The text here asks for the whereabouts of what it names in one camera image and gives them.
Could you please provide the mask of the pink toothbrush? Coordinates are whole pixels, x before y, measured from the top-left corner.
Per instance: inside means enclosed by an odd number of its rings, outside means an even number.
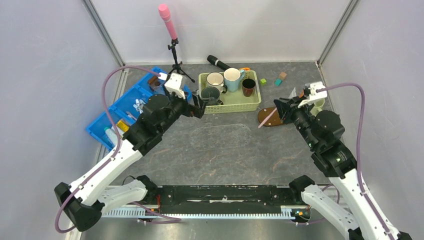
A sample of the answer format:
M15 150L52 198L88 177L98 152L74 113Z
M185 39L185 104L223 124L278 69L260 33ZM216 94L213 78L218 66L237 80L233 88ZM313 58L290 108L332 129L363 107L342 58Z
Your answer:
M277 111L277 108L275 107L272 111L267 111L268 115L261 121L258 128L261 128L271 117L272 115Z

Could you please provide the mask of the white toothpaste tube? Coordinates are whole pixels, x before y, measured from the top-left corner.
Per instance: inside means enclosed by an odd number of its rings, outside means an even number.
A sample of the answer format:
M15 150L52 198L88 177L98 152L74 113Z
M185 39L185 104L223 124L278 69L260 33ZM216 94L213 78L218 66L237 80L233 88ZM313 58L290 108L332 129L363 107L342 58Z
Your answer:
M297 90L296 90L296 87L294 87L294 88L292 89L292 91L291 91L290 95L288 96L288 98L289 98L289 99L292 99L292 98L294 98L294 97L296 97L296 96L297 96Z

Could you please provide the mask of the pale green ribbed mug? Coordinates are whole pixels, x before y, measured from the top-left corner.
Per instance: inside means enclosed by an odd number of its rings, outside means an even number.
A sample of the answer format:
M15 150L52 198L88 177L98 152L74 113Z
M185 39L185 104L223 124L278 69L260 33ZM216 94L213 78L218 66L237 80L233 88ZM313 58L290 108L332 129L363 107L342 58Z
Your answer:
M316 102L313 104L313 107L312 107L312 109L310 110L310 113L311 113L314 117L316 117L316 116L318 115L318 113L319 113L319 112L321 112L321 111L323 110L324 105L325 105L325 99L324 99L324 98L322 98L322 99L320 99L320 100L316 101Z

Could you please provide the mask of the dark brown cup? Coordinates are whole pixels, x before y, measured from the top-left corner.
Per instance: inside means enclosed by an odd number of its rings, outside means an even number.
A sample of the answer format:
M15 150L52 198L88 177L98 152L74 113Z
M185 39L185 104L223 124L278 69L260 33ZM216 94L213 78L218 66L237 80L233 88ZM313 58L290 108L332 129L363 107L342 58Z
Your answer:
M245 97L250 97L256 87L256 82L255 80L251 79L251 78L246 78L242 81L242 93Z

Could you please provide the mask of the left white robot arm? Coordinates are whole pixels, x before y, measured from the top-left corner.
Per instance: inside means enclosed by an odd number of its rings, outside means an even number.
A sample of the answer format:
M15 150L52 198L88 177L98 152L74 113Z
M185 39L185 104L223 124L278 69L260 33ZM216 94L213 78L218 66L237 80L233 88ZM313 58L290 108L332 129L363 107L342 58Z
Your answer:
M114 208L138 201L153 203L157 190L138 179L115 190L107 191L106 188L160 143L163 134L180 116L202 118L206 101L195 94L192 99L193 104L190 104L174 93L151 96L136 122L123 134L123 139L100 162L72 183L59 183L54 188L60 206L55 220L56 231L67 232L59 227L62 213L73 223L68 231L84 232L94 226L102 214Z

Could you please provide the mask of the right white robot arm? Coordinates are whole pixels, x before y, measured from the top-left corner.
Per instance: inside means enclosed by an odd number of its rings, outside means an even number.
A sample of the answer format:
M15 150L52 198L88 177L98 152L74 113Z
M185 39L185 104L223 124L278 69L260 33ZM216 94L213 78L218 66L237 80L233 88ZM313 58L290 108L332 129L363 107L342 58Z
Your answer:
M301 98L274 100L283 124L294 124L310 148L314 164L341 193L349 210L326 198L320 187L302 175L289 183L289 199L315 208L346 240L410 240L377 205L359 172L359 163L340 140L345 132L338 114L323 110L313 116Z

